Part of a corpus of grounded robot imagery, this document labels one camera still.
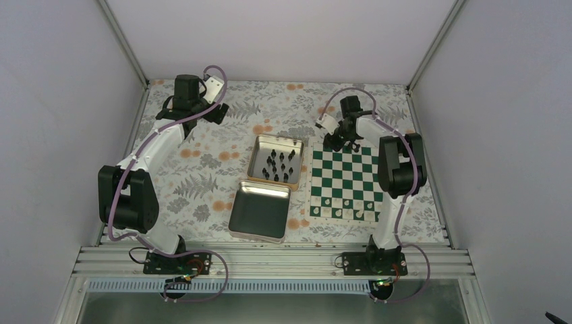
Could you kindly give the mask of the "black chess piece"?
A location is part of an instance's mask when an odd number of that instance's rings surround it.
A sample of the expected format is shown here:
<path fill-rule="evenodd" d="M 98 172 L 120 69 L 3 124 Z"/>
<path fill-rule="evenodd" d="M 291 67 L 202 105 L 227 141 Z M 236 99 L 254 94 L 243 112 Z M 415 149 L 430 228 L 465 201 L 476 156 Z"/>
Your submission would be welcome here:
<path fill-rule="evenodd" d="M 347 148 L 355 153 L 358 153 L 361 148 L 359 140 L 350 140 L 347 144 Z"/>

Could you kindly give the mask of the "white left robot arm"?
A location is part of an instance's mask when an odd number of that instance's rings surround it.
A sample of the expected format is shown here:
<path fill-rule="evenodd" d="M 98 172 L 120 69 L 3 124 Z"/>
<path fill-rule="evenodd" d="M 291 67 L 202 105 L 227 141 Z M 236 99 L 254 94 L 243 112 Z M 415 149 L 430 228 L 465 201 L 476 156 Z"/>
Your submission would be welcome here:
<path fill-rule="evenodd" d="M 161 265 L 170 273 L 183 271 L 188 255 L 183 239 L 159 221 L 152 179 L 199 119 L 222 122 L 229 109 L 222 102 L 226 88 L 226 79 L 216 76 L 178 75 L 173 95 L 163 103 L 140 145 L 116 165 L 104 165 L 98 172 L 99 217 L 109 230 L 124 232 L 120 236 L 110 233 L 110 240 L 134 237 L 161 255 Z"/>

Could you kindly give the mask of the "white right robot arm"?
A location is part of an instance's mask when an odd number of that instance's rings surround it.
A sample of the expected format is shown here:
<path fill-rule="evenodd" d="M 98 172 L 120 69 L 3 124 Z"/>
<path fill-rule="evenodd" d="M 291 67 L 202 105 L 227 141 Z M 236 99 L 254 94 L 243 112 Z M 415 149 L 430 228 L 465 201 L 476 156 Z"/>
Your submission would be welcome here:
<path fill-rule="evenodd" d="M 378 149 L 378 183 L 388 194 L 382 202 L 384 216 L 371 235 L 376 250 L 366 255 L 366 268 L 375 275 L 383 274 L 391 266 L 391 256 L 385 250 L 402 246 L 400 222 L 406 208 L 428 179 L 424 142 L 420 134 L 402 134 L 382 120 L 373 109 L 364 111 L 357 96 L 341 100 L 343 119 L 336 120 L 323 111 L 316 126 L 326 130 L 324 145 L 334 151 L 348 146 L 358 151 L 357 140 L 367 140 Z"/>

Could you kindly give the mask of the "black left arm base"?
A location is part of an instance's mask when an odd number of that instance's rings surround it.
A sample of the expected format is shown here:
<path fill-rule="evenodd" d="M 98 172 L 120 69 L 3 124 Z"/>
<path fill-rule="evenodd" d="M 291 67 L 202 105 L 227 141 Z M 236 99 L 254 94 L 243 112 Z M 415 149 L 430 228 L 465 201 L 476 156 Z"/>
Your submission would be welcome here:
<path fill-rule="evenodd" d="M 197 252 L 178 258 L 148 252 L 142 272 L 146 275 L 208 275 L 211 263 L 212 255 L 207 252 Z"/>

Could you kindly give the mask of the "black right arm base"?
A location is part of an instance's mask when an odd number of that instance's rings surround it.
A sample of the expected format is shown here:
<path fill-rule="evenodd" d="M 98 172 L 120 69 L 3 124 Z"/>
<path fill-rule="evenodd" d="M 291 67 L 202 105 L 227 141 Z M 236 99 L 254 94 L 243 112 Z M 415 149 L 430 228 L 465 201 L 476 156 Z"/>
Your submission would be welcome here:
<path fill-rule="evenodd" d="M 377 252 L 343 252 L 341 254 L 344 275 L 390 276 L 407 275 L 407 261 L 400 249 Z"/>

